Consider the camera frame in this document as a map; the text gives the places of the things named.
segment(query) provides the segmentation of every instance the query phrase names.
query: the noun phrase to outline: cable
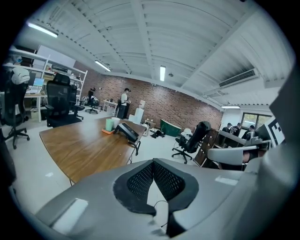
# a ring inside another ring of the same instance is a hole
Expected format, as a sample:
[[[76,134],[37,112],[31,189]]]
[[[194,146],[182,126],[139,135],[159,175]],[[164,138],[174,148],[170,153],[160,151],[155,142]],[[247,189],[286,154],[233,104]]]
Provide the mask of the cable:
[[[165,201],[165,200],[160,200],[160,201],[156,202],[156,204],[158,204],[159,202],[166,202],[166,203],[168,203],[168,202]]]
[[[157,202],[156,202],[156,204],[158,204],[159,202],[166,202],[166,203],[168,203],[168,202],[167,202],[167,201],[165,201],[165,200],[160,200],[160,201],[157,201]]]

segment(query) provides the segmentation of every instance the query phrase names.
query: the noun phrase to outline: fluorescent light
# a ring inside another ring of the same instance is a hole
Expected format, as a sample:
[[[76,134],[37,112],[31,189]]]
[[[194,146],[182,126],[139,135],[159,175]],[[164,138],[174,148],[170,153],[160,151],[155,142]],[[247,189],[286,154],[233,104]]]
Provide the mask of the fluorescent light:
[[[160,66],[160,80],[164,81],[165,80],[165,67]]]
[[[37,25],[35,25],[35,24],[33,24],[33,23],[28,22],[27,25],[28,25],[29,27],[31,27],[31,28],[34,28],[34,29],[39,30],[39,31],[42,31],[42,32],[44,32],[44,33],[47,33],[47,34],[49,34],[49,35],[52,36],[52,37],[57,38],[57,36],[58,36],[58,34],[56,34],[56,33],[54,33],[54,32],[51,32],[51,31],[49,31],[49,30],[47,30],[47,29],[45,29],[45,28],[42,28],[42,27],[40,27],[40,26],[37,26]]]
[[[106,66],[104,66],[103,64],[101,64],[99,61],[95,61],[95,63],[97,63],[98,65],[100,65],[101,67],[103,67],[105,70],[110,72],[110,69],[108,69]]]
[[[240,109],[240,106],[221,106],[222,108],[228,108],[228,109]]]

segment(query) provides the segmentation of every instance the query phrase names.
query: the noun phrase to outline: sticker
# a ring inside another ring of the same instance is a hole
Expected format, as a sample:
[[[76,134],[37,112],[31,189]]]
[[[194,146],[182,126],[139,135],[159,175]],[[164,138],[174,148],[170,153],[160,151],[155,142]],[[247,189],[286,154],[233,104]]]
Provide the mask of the sticker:
[[[218,176],[215,181],[217,182],[221,182],[227,185],[231,185],[231,186],[235,186],[239,181],[238,180],[234,180],[234,179],[230,179],[230,178],[224,178],[222,176]]]

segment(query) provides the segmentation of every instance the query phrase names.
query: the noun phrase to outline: wooden table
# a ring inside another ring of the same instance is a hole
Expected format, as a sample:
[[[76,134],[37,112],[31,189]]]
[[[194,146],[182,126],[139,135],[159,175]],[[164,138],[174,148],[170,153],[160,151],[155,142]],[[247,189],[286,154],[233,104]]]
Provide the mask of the wooden table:
[[[107,118],[79,122],[39,133],[57,166],[74,183],[80,179],[128,163],[133,151],[123,133],[108,135],[101,131]],[[126,122],[141,139],[145,127]]]

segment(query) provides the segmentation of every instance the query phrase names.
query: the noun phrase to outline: brick wall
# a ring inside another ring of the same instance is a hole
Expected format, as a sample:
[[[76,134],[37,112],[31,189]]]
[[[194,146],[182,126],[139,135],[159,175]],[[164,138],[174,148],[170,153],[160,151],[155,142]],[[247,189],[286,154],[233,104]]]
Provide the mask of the brick wall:
[[[146,103],[143,120],[146,118],[153,119],[157,126],[160,125],[162,118],[182,129],[189,128],[192,130],[200,121],[209,121],[214,129],[219,129],[223,113],[189,95],[161,86],[152,86],[149,82],[102,75],[79,62],[76,62],[74,67],[82,71],[88,70],[82,97],[88,94],[90,88],[95,87],[94,95],[103,105],[102,101],[106,99],[113,98],[117,102],[124,89],[130,88],[131,92],[128,97],[131,100],[131,105],[128,115],[134,115],[140,100],[144,100]]]

